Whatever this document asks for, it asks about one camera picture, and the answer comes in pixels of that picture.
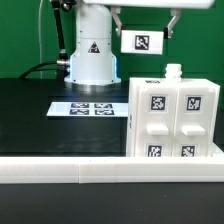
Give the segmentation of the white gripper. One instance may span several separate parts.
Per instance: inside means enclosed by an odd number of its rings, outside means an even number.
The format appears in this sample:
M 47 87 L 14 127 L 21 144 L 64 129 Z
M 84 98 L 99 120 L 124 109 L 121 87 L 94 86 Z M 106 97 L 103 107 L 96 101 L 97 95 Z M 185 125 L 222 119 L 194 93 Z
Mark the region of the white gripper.
M 122 23 L 119 15 L 121 14 L 120 6 L 134 7 L 156 7 L 156 8 L 190 8 L 190 9 L 208 9 L 215 0 L 84 0 L 86 4 L 103 4 L 115 5 L 111 7 L 111 15 L 116 23 L 116 34 L 121 36 L 126 26 Z M 170 39 L 173 35 L 173 28 L 181 17 L 180 9 L 171 9 L 172 19 L 163 29 L 164 38 Z

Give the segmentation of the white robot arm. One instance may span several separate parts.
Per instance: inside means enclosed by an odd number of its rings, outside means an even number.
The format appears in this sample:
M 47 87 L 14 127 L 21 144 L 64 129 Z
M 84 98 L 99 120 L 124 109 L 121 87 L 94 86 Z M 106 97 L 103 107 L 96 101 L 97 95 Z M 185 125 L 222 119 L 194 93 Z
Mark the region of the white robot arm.
M 102 88 L 121 83 L 117 59 L 111 50 L 115 31 L 121 37 L 123 53 L 154 54 L 163 52 L 163 40 L 172 36 L 172 28 L 181 11 L 208 9 L 215 0 L 76 0 L 76 50 L 68 61 L 69 87 Z M 123 6 L 169 8 L 172 19 L 164 31 L 125 30 L 119 19 Z

